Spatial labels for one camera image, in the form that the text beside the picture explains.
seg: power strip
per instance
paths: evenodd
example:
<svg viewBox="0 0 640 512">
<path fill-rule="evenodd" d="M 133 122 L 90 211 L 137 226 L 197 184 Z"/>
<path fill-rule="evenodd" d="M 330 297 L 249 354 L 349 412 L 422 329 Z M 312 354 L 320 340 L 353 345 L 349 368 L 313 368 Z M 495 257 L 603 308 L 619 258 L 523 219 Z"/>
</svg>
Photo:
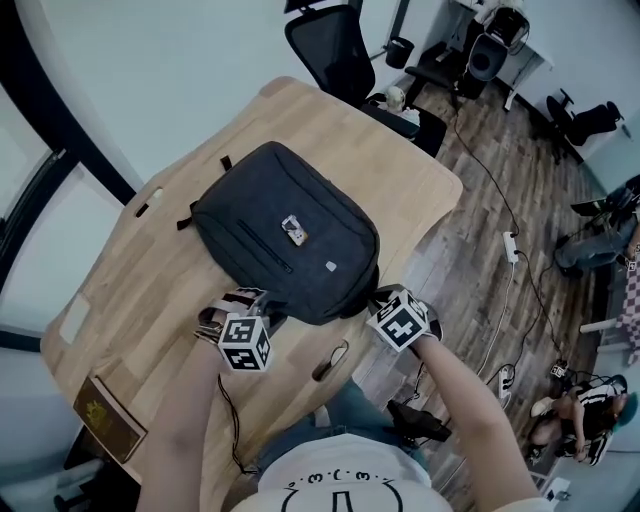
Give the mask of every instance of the power strip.
<svg viewBox="0 0 640 512">
<path fill-rule="evenodd" d="M 504 233 L 502 233 L 502 238 L 504 240 L 504 250 L 507 255 L 507 261 L 512 265 L 515 265 L 516 263 L 518 263 L 518 254 L 516 253 L 516 251 L 518 250 L 516 248 L 516 239 L 514 238 L 511 231 L 505 231 Z"/>
</svg>

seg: trash can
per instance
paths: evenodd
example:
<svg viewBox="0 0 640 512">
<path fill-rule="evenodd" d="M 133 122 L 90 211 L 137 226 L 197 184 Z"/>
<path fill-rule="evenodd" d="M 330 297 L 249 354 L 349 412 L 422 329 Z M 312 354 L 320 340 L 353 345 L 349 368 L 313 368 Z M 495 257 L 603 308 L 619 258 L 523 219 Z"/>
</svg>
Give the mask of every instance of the trash can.
<svg viewBox="0 0 640 512">
<path fill-rule="evenodd" d="M 403 69 L 413 51 L 414 44 L 403 37 L 392 37 L 387 45 L 386 63 L 396 69 Z"/>
</svg>

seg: wooden floor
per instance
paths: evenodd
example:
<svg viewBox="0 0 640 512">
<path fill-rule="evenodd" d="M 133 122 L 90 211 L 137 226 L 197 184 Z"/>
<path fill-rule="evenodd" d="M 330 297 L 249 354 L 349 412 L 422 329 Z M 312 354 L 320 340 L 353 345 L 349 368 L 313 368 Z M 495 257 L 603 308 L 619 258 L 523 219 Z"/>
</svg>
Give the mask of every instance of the wooden floor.
<svg viewBox="0 0 640 512">
<path fill-rule="evenodd" d="M 558 236 L 582 225 L 569 205 L 594 197 L 596 192 L 571 157 L 556 166 L 551 145 L 532 140 L 529 114 L 520 104 L 514 103 L 507 113 L 502 109 L 503 102 L 502 91 L 491 84 L 479 100 L 463 101 L 458 131 L 494 173 L 514 209 L 520 225 L 516 243 L 528 254 L 537 281 L 541 270 L 552 261 Z M 416 104 L 448 122 L 438 160 L 459 176 L 464 192 L 457 208 L 417 247 L 403 284 L 435 307 L 445 330 L 445 344 L 477 371 L 494 335 L 510 275 L 502 232 L 514 231 L 515 226 L 496 187 L 456 137 L 448 95 L 435 87 L 428 88 Z M 485 381 L 501 365 L 515 362 L 523 334 L 538 311 L 526 268 L 521 257 L 500 333 L 481 375 Z M 593 277 L 567 281 L 555 268 L 543 279 L 543 299 L 562 355 L 574 369 L 591 369 L 595 360 L 597 336 L 578 336 L 580 324 L 590 320 L 593 287 Z M 521 445 L 533 425 L 529 408 L 548 394 L 551 386 L 548 372 L 558 354 L 550 333 L 541 317 L 526 339 L 513 396 L 506 408 Z M 389 399 L 403 400 L 412 394 L 418 368 L 417 359 L 409 351 L 398 357 L 380 342 L 354 378 L 366 395 L 383 408 Z M 496 389 L 495 380 L 491 386 Z M 448 419 L 428 375 L 419 390 L 420 398 L 411 405 Z M 455 425 L 449 426 L 455 432 Z M 466 465 L 441 489 L 463 460 L 455 447 L 455 435 L 444 444 L 430 441 L 423 450 L 434 488 L 441 490 L 454 510 L 473 510 Z"/>
</svg>

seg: black mesh chair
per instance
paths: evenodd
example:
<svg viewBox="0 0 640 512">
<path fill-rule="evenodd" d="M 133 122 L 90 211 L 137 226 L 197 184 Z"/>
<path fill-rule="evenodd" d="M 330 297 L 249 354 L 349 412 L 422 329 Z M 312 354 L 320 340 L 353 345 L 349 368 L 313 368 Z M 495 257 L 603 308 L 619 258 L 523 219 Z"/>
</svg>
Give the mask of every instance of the black mesh chair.
<svg viewBox="0 0 640 512">
<path fill-rule="evenodd" d="M 357 11 L 349 5 L 306 10 L 285 27 L 287 41 L 320 89 L 362 110 L 435 157 L 447 125 L 426 110 L 420 127 L 368 103 L 376 76 L 360 31 Z"/>
<path fill-rule="evenodd" d="M 563 95 L 561 101 L 547 96 L 547 109 L 552 121 L 543 125 L 541 129 L 536 129 L 533 134 L 534 140 L 541 136 L 551 140 L 556 165 L 560 163 L 561 157 L 567 157 L 565 140 L 574 146 L 583 146 L 592 135 L 615 131 L 618 121 L 624 119 L 612 101 L 577 115 L 573 112 L 569 115 L 567 107 L 573 104 L 573 100 L 564 89 L 560 89 L 560 92 Z"/>
</svg>

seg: jeans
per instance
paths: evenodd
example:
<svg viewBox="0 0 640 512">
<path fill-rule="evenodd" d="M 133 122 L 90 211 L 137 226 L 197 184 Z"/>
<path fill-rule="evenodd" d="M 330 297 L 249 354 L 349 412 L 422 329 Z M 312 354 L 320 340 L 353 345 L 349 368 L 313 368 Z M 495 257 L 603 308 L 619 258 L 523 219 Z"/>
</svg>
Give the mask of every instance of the jeans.
<svg viewBox="0 0 640 512">
<path fill-rule="evenodd" d="M 367 400 L 353 379 L 349 379 L 325 407 L 331 426 L 316 427 L 313 413 L 302 418 L 262 449 L 257 459 L 260 475 L 296 446 L 347 433 L 396 446 L 427 469 L 427 461 L 415 443 L 409 445 L 400 435 L 387 431 L 393 428 L 393 422 Z"/>
<path fill-rule="evenodd" d="M 633 216 L 617 231 L 608 229 L 586 240 L 568 242 L 556 252 L 556 262 L 563 268 L 575 267 L 580 270 L 613 263 L 629 245 L 637 224 Z"/>
</svg>

